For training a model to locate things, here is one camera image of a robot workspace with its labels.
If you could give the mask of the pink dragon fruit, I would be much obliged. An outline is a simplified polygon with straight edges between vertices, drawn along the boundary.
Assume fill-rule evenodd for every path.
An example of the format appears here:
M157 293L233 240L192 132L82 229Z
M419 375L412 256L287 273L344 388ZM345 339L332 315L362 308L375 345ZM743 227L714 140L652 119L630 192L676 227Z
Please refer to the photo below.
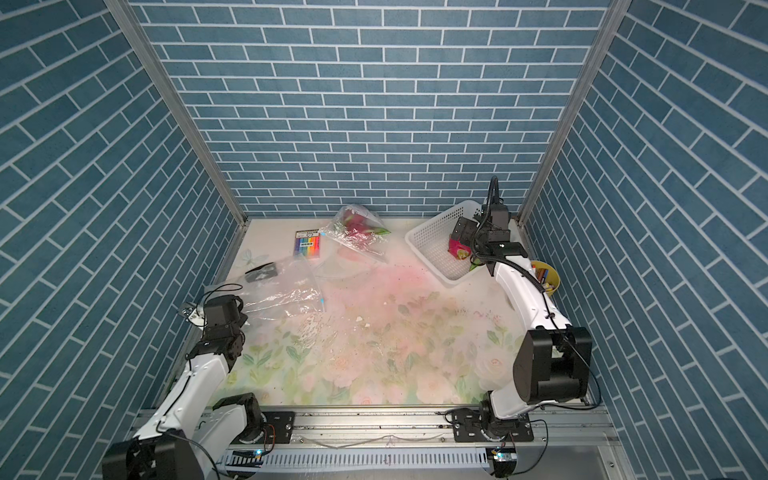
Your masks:
M466 260L471 256L471 249L453 238L449 239L448 252L457 260Z
M458 260L467 260L467 259L470 259L470 258L471 258L471 256L472 256L472 251L471 251L471 249L470 249L468 246L466 246L466 245L463 245L463 244L457 244L457 245L455 246L455 251L454 251L454 254L455 254L455 257L456 257Z

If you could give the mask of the clear zip-top bag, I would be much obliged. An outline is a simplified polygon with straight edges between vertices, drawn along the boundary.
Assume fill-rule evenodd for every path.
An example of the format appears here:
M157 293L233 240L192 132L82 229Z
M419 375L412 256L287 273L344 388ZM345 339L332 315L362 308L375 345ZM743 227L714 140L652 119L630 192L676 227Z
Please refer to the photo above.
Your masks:
M278 275L265 281L246 283L244 274L206 288L201 307L213 298L239 296L249 320L283 320L325 311L325 300L311 265L303 256L286 257L276 263Z

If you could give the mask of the zip bag with dragonfruit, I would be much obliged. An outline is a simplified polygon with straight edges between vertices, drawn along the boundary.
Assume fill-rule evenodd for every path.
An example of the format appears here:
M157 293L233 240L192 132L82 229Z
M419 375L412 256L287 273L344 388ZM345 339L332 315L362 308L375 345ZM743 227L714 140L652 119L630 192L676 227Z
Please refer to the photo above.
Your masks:
M385 246L390 230L365 206L343 206L319 229L319 234L372 260L386 262Z

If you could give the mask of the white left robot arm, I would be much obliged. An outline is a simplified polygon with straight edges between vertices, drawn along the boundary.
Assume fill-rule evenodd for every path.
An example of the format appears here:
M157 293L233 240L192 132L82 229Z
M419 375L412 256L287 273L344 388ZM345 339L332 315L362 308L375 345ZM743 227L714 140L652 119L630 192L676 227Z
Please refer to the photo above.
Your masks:
M106 451L104 479L222 479L217 464L234 441L265 436L265 416L253 393L222 398L209 407L219 385L243 352L247 315L236 295L202 306L202 337L186 357L178 382L146 423Z

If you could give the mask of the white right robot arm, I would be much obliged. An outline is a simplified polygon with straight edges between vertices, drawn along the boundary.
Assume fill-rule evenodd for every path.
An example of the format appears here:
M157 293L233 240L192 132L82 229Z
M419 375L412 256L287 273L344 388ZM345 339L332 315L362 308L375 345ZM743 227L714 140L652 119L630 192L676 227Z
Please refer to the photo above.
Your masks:
M492 440L512 435L528 412L552 405L574 409L588 393L592 338L554 305L536 277L527 252L511 239L511 215L500 200L488 200L477 219L460 219L471 260L486 267L519 312L525 336L512 364L512 382L489 391L479 406L480 428Z

